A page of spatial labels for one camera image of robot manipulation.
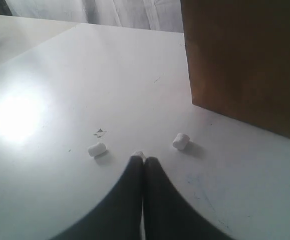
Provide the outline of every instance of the white tabletop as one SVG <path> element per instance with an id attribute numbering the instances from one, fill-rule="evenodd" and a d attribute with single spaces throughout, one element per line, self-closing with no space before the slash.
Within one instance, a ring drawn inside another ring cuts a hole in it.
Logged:
<path id="1" fill-rule="evenodd" d="M 0 64 L 0 240 L 69 227 L 134 151 L 234 238 L 290 239 L 290 139 L 192 105 L 183 34 L 81 23 Z"/>

